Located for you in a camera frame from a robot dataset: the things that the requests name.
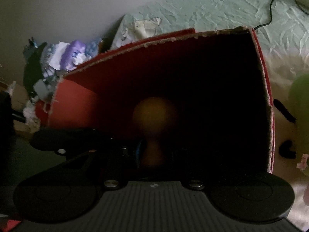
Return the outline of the green plush toy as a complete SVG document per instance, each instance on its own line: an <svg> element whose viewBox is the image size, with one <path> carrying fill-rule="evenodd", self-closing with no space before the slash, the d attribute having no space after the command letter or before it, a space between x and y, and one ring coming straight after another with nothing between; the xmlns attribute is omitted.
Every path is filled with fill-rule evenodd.
<svg viewBox="0 0 309 232"><path fill-rule="evenodd" d="M292 116L296 119L297 147L308 154L308 74L297 77L289 91Z"/></svg>

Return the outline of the light green bed sheet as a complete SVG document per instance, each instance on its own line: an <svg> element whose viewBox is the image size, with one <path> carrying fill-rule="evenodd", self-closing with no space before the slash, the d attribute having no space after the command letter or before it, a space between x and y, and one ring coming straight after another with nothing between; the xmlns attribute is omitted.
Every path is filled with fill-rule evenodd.
<svg viewBox="0 0 309 232"><path fill-rule="evenodd" d="M185 28L198 32L257 27L257 36L276 98L286 98L292 81L308 73L308 8L301 0L161 0L126 14L113 39L116 49Z"/></svg>

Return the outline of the red cardboard box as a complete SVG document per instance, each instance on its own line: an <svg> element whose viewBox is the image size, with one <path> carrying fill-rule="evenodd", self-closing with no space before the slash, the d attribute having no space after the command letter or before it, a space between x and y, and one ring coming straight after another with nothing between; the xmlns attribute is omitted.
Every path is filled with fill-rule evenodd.
<svg viewBox="0 0 309 232"><path fill-rule="evenodd" d="M150 97L169 106L158 145L145 165L132 120ZM101 128L135 140L130 166L170 174L259 174L273 170L270 82L254 29L193 29L100 54L59 79L48 127Z"/></svg>

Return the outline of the dark green leaf fan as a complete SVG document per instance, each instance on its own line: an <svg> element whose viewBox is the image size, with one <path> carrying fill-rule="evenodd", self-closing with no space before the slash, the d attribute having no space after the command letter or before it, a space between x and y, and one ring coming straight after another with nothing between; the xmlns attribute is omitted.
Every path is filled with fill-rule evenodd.
<svg viewBox="0 0 309 232"><path fill-rule="evenodd" d="M24 47L23 55L26 66L24 68L23 85L29 96L32 94L33 86L37 81L43 79L40 59L46 46L46 42L38 45L32 37L28 39L28 45Z"/></svg>

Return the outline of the red round toy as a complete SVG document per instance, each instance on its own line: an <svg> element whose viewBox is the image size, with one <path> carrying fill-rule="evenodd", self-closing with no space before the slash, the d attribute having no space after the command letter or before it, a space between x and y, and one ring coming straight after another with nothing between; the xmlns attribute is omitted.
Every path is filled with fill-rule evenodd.
<svg viewBox="0 0 309 232"><path fill-rule="evenodd" d="M50 104L42 100L39 100L35 105L35 114L40 120L40 124L43 126L48 125Z"/></svg>

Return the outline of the blue checkered cloth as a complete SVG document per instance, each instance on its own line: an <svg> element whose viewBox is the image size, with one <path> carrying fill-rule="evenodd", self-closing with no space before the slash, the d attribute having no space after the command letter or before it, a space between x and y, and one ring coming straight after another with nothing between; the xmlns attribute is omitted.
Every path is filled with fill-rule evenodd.
<svg viewBox="0 0 309 232"><path fill-rule="evenodd" d="M85 47L85 55L89 55L92 58L98 55L99 52L99 44L101 42L101 38L96 38L86 44Z"/></svg>

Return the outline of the orange wooden ball toy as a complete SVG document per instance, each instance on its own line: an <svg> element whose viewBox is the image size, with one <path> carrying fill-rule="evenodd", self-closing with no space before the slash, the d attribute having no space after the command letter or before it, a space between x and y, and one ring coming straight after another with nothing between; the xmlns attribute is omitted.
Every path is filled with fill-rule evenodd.
<svg viewBox="0 0 309 232"><path fill-rule="evenodd" d="M169 121L169 106L158 97L150 97L135 107L132 120L141 139L141 157L145 165L161 161L158 140Z"/></svg>

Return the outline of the purple plastic bag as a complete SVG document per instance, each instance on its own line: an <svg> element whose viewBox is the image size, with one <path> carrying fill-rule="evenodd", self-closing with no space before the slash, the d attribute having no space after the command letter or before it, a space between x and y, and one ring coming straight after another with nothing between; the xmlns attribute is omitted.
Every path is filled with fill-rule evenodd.
<svg viewBox="0 0 309 232"><path fill-rule="evenodd" d="M65 49L61 61L60 67L62 70L71 71L75 66L76 57L79 54L85 53L86 44L79 40L72 41Z"/></svg>

